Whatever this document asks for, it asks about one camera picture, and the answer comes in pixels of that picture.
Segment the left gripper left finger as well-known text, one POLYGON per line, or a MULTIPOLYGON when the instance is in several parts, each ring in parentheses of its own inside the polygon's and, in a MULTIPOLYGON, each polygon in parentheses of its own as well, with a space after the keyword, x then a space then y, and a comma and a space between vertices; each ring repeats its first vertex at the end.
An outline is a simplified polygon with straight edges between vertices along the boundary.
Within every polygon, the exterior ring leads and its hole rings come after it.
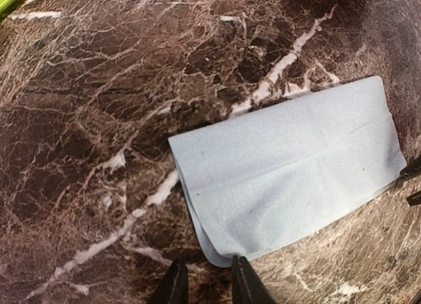
POLYGON ((187 304, 188 271, 183 261, 174 260, 156 290, 149 298, 150 303, 187 304))

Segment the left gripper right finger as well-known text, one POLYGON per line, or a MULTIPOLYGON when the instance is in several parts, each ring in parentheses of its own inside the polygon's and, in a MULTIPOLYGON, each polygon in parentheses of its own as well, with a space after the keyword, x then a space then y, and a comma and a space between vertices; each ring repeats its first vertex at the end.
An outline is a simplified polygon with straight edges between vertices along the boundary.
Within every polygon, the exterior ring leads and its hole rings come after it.
POLYGON ((246 257, 233 256, 231 270, 233 304, 276 303, 246 257))

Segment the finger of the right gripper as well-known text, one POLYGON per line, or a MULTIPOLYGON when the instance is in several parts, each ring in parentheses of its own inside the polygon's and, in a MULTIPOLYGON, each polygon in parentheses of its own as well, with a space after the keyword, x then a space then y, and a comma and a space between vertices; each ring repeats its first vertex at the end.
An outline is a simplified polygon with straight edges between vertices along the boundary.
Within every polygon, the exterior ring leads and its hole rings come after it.
POLYGON ((400 175, 398 181, 407 181, 412 178, 415 178, 421 174, 421 158, 418 157, 417 159, 413 160, 410 164, 407 165, 402 171, 400 171, 400 175))
POLYGON ((409 205, 420 205, 421 204, 421 191, 418 191, 407 197, 407 203, 409 205))

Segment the light blue cleaning cloth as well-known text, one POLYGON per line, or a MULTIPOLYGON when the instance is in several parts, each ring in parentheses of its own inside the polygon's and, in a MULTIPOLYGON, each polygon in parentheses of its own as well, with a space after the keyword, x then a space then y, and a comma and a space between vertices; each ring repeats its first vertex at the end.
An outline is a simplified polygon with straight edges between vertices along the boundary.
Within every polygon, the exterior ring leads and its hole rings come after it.
POLYGON ((266 255, 343 218, 406 167, 371 76, 168 140, 206 259, 266 255))

